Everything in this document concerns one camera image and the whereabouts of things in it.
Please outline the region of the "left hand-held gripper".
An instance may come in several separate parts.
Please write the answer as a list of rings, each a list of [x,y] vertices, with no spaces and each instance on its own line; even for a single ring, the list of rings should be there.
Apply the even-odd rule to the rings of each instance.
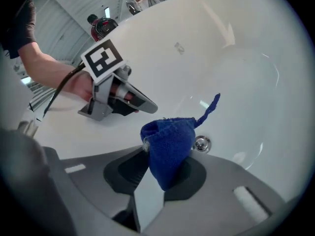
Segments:
[[[78,111],[88,118],[101,121],[111,113],[127,116],[143,111],[154,114],[158,106],[130,83],[130,67],[115,48],[110,39],[95,43],[81,55],[86,70],[90,73],[93,86],[89,103]],[[118,99],[109,104],[110,92],[114,80],[118,86]]]

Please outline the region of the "person's left hand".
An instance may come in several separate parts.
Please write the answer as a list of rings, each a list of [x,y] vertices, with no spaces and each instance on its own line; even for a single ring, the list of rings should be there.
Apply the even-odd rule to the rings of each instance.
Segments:
[[[69,92],[89,102],[92,97],[93,82],[87,71],[80,71],[69,81]]]

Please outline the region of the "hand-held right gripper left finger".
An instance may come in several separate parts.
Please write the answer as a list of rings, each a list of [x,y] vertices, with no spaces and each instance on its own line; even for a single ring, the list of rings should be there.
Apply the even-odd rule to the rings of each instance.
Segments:
[[[60,159],[44,148],[51,178],[56,185],[76,236],[139,236],[133,192],[145,173],[140,146]]]

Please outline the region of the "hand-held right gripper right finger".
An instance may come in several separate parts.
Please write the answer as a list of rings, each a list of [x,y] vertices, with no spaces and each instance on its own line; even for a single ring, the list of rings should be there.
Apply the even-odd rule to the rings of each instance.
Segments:
[[[191,155],[181,183],[165,192],[147,236],[236,236],[257,228],[285,204],[242,166],[211,155]]]

